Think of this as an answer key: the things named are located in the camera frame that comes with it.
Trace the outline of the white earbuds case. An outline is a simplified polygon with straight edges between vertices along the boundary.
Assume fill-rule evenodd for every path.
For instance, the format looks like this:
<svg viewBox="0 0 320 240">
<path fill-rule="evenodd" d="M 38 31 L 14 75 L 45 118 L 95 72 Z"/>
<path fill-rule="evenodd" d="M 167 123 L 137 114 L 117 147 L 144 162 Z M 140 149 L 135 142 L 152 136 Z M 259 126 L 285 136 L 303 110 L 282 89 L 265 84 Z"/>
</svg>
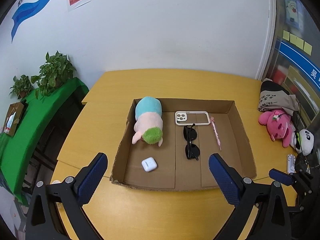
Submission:
<svg viewBox="0 0 320 240">
<path fill-rule="evenodd" d="M 145 172 L 151 172 L 157 168 L 157 163 L 153 157 L 142 160 L 141 165 Z"/>
</svg>

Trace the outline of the pink pen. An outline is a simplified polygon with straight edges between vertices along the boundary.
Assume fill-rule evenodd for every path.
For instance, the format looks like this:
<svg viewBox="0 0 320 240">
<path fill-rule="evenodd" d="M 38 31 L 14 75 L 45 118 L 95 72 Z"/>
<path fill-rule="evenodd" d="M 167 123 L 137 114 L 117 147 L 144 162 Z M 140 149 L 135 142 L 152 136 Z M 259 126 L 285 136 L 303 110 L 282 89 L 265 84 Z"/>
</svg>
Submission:
<svg viewBox="0 0 320 240">
<path fill-rule="evenodd" d="M 217 129 L 216 129 L 216 125 L 215 125 L 215 120 L 214 118 L 211 116 L 210 117 L 210 123 L 211 123 L 211 126 L 213 128 L 213 131 L 215 133 L 215 137 L 216 137 L 216 141 L 217 141 L 217 145 L 219 147 L 219 150 L 222 151 L 222 148 L 221 148 L 221 141 L 220 141 L 220 138 L 219 138 L 219 134 L 217 132 Z"/>
</svg>

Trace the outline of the black sunglasses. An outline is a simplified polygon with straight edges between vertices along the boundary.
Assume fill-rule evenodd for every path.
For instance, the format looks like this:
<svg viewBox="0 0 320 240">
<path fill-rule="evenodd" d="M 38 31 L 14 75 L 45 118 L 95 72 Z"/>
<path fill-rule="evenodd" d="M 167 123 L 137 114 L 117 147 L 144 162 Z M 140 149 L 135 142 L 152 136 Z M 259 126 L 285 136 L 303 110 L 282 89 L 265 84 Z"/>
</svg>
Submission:
<svg viewBox="0 0 320 240">
<path fill-rule="evenodd" d="M 197 131 L 194 127 L 195 124 L 192 124 L 191 126 L 184 126 L 183 128 L 183 136 L 187 142 L 185 146 L 185 156 L 188 160 L 195 159 L 198 161 L 200 157 L 200 149 L 193 143 L 193 141 L 197 139 Z"/>
</svg>

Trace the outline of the white small packet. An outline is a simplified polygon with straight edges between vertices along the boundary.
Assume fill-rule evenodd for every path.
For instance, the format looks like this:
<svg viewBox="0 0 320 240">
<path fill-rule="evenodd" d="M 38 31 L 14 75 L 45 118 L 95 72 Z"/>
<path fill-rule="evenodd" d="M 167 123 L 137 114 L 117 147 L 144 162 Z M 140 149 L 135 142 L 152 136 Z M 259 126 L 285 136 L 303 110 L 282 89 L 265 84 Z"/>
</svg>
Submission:
<svg viewBox="0 0 320 240">
<path fill-rule="evenodd" d="M 295 161 L 296 161 L 296 157 L 293 154 L 287 155 L 287 173 L 288 174 L 295 173 Z"/>
</svg>

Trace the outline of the panda plush toy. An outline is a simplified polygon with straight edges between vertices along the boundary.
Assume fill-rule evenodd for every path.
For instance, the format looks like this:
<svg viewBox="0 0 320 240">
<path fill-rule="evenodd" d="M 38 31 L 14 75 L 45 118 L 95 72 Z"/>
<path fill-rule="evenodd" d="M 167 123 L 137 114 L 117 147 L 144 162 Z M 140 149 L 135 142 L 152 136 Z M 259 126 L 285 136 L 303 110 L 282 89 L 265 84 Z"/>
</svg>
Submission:
<svg viewBox="0 0 320 240">
<path fill-rule="evenodd" d="M 291 137 L 290 146 L 296 150 L 298 154 L 304 156 L 309 155 L 313 151 L 314 135 L 307 129 L 294 131 Z"/>
</svg>

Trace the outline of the green cloth covered table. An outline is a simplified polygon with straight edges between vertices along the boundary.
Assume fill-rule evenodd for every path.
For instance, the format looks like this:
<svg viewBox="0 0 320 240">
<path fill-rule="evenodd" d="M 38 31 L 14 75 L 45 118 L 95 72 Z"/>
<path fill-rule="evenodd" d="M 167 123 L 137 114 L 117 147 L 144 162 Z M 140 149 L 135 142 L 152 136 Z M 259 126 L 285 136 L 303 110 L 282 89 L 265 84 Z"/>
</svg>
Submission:
<svg viewBox="0 0 320 240">
<path fill-rule="evenodd" d="M 31 92 L 26 97 L 28 107 L 14 136 L 1 134 L 1 172 L 12 194 L 23 205 L 28 204 L 22 192 L 24 176 L 42 133 L 71 95 L 82 101 L 88 92 L 88 87 L 76 77 L 50 96 L 36 98 L 35 92 Z"/>
</svg>

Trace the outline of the grey black cloth bag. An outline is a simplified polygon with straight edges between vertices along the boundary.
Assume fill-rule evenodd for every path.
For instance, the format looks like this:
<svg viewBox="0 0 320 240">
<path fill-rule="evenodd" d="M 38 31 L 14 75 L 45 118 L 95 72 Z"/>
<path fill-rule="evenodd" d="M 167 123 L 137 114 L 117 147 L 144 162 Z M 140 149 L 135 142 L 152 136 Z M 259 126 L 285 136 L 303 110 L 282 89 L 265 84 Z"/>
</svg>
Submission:
<svg viewBox="0 0 320 240">
<path fill-rule="evenodd" d="M 290 94 L 281 85 L 265 78 L 261 83 L 258 111 L 266 112 L 282 109 L 290 116 L 299 109 L 298 101 L 294 94 Z"/>
</svg>

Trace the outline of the small brown cardboard box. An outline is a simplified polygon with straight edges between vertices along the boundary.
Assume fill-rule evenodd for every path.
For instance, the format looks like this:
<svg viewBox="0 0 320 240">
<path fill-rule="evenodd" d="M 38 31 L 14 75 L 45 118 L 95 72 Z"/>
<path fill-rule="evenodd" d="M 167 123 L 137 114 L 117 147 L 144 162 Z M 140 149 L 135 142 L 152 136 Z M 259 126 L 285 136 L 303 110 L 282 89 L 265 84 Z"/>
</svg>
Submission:
<svg viewBox="0 0 320 240">
<path fill-rule="evenodd" d="M 4 126 L 3 126 L 3 132 L 8 136 L 11 136 L 11 137 L 14 136 L 17 125 L 20 122 L 23 109 L 24 109 L 24 104 L 21 102 L 16 102 L 9 106 L 7 115 L 5 117 Z"/>
</svg>

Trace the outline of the blue pink green plush toy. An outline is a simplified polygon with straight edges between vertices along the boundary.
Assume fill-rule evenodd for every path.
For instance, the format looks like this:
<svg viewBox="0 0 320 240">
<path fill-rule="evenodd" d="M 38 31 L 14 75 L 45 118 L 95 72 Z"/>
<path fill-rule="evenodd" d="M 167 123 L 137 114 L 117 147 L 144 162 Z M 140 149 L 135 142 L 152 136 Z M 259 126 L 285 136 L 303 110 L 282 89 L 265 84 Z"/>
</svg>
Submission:
<svg viewBox="0 0 320 240">
<path fill-rule="evenodd" d="M 157 144 L 160 147 L 163 143 L 161 102 L 150 96 L 142 98 L 135 108 L 135 120 L 132 144 L 143 140 L 149 145 Z"/>
</svg>

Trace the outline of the shallow brown cardboard box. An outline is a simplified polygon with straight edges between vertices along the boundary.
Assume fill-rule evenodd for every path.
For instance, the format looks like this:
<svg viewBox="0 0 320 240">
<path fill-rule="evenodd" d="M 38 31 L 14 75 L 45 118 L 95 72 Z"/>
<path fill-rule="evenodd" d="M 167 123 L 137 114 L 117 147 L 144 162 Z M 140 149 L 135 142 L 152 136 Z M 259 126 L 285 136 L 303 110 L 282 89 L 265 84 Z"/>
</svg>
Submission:
<svg viewBox="0 0 320 240">
<path fill-rule="evenodd" d="M 218 153 L 223 160 L 243 177 L 257 175 L 253 153 L 240 114 L 231 100 L 193 100 L 162 98 L 163 144 L 149 145 L 142 140 L 132 144 L 135 108 L 139 99 L 132 102 L 126 122 L 125 133 L 119 144 L 111 173 L 111 182 L 133 189 L 151 191 L 195 191 L 217 187 L 209 170 L 209 157 Z M 175 124 L 176 111 L 206 111 L 213 117 L 222 151 L 217 145 L 210 125 L 195 126 L 197 139 L 193 141 L 200 149 L 199 160 L 185 156 L 187 142 L 183 126 Z M 145 172 L 142 160 L 153 157 L 157 168 Z"/>
</svg>

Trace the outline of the white clear phone case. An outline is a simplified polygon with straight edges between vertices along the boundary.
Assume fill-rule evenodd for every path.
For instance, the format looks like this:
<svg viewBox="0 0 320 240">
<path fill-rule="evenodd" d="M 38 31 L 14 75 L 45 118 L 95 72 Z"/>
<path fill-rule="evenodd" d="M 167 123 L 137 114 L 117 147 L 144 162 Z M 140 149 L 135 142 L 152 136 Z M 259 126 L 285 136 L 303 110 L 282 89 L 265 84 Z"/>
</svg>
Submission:
<svg viewBox="0 0 320 240">
<path fill-rule="evenodd" d="M 208 126 L 210 117 L 206 111 L 176 111 L 175 124 L 177 126 Z"/>
</svg>

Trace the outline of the large potted green plant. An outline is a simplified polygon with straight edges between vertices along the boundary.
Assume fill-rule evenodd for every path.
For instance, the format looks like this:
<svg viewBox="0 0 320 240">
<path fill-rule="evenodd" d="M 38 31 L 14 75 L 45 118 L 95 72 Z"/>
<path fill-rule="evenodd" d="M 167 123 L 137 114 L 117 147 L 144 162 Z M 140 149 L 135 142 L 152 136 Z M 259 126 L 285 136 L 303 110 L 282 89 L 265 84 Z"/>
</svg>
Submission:
<svg viewBox="0 0 320 240">
<path fill-rule="evenodd" d="M 68 55 L 56 51 L 54 55 L 46 53 L 46 61 L 40 66 L 39 74 L 30 78 L 36 84 L 35 97 L 49 96 L 54 90 L 74 77 L 76 68 L 69 61 Z"/>
</svg>

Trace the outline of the yellow sticky note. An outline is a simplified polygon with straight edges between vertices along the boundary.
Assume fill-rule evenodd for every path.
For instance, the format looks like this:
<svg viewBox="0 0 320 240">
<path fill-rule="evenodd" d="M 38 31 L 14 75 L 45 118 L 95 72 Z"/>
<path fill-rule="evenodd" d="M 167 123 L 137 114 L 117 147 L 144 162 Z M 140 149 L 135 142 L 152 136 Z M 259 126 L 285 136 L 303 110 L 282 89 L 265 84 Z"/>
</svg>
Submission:
<svg viewBox="0 0 320 240">
<path fill-rule="evenodd" d="M 293 35 L 292 33 L 290 33 L 290 42 L 301 50 L 304 49 L 304 40 L 297 37 L 296 35 Z"/>
<path fill-rule="evenodd" d="M 311 53 L 312 53 L 312 45 L 305 41 L 303 50 L 308 55 L 311 55 Z"/>
<path fill-rule="evenodd" d="M 289 41 L 290 33 L 288 31 L 283 30 L 283 39 Z"/>
</svg>

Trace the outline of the cartoon sheep poster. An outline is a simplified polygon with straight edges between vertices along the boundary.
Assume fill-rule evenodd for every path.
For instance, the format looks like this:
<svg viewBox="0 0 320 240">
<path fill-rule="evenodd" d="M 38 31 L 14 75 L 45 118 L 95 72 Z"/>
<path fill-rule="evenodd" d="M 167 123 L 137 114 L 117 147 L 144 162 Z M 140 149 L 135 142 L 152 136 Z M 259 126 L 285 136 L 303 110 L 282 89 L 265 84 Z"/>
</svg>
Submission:
<svg viewBox="0 0 320 240">
<path fill-rule="evenodd" d="M 291 27 L 299 29 L 299 12 L 297 0 L 285 0 L 286 23 Z"/>
</svg>

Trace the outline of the blue wave wall decal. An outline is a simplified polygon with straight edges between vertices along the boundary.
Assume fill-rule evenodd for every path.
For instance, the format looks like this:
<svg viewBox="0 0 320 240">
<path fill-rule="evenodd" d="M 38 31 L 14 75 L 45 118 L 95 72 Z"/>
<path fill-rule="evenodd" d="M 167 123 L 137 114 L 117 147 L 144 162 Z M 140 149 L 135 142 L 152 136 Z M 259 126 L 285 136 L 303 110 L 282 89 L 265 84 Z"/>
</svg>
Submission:
<svg viewBox="0 0 320 240">
<path fill-rule="evenodd" d="M 38 0 L 33 3 L 22 4 L 12 16 L 14 21 L 13 28 L 11 30 L 11 41 L 13 41 L 19 25 L 28 18 L 33 17 L 39 13 L 50 0 Z"/>
</svg>

